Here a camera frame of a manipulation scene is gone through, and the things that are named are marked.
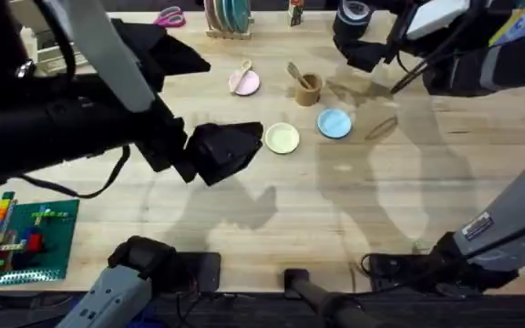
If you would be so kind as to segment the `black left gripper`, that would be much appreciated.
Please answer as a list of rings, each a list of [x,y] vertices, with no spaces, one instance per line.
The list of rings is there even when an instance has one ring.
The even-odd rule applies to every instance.
[[[208,186],[245,169],[263,145],[259,122],[201,124],[188,142],[195,169],[185,150],[189,137],[182,118],[150,110],[139,114],[138,128],[135,144],[155,172],[173,167],[186,183],[198,173]]]

